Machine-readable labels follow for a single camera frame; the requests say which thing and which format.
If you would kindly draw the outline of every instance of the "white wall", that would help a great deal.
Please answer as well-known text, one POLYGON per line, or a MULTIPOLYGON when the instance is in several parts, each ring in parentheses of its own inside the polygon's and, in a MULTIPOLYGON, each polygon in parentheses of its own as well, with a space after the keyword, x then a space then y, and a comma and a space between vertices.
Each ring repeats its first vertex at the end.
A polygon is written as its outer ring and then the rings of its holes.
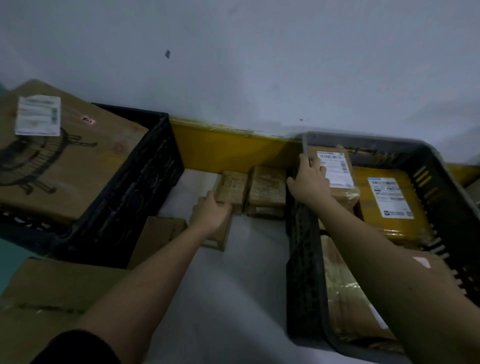
POLYGON ((279 135, 413 137, 478 162, 479 15, 478 0, 17 0, 0 27, 86 100, 279 135))

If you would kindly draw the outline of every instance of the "person's left hand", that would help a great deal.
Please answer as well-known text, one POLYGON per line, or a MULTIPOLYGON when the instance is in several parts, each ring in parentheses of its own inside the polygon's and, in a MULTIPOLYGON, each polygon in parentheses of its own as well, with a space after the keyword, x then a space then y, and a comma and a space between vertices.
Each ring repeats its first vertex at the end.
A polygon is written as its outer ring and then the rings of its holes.
POLYGON ((207 197, 199 197, 198 204, 193 207, 190 226, 205 230, 208 236, 222 225, 222 222, 227 218, 230 207, 230 203, 218 205, 215 201, 214 192, 209 191, 207 197))

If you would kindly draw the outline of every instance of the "white floor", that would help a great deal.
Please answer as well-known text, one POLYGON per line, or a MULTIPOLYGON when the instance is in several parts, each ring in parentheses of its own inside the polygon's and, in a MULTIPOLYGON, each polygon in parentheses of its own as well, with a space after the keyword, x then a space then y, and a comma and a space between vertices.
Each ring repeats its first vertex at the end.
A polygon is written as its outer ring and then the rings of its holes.
MULTIPOLYGON (((217 174, 186 170, 159 215, 188 221, 217 174)), ((148 363, 365 363, 286 335, 282 221, 235 216, 225 252, 200 248, 155 332, 148 363)))

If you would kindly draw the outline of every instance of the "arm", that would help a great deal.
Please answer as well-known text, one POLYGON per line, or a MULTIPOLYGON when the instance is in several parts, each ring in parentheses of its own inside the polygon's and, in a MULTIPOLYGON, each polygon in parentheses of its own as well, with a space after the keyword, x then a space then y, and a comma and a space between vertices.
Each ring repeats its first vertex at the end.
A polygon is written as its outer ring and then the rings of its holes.
POLYGON ((190 227, 140 264, 98 301, 77 328, 103 339, 122 364, 140 363, 196 251, 221 225, 228 206, 199 198, 190 227))
POLYGON ((322 221, 353 276, 414 363, 480 358, 480 309, 330 196, 325 168, 300 155, 287 185, 322 221))

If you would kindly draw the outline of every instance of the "plastic crate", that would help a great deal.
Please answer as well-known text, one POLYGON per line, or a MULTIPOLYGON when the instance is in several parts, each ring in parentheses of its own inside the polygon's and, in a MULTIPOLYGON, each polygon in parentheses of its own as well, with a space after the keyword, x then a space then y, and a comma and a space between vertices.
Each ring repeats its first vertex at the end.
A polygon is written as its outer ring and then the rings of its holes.
POLYGON ((36 254, 125 268, 149 215, 156 215, 184 166, 168 114, 98 105, 149 129, 80 219, 70 225, 3 211, 0 237, 36 254))
MULTIPOLYGON (((425 142, 338 133, 309 132, 307 146, 343 146, 353 166, 400 169, 408 173, 433 226, 425 250, 452 269, 464 294, 480 306, 480 213, 455 181, 438 152, 425 142)), ((324 347, 375 363, 410 363, 404 356, 341 341, 330 326, 318 219, 305 205, 287 198, 287 331, 299 345, 324 347)))

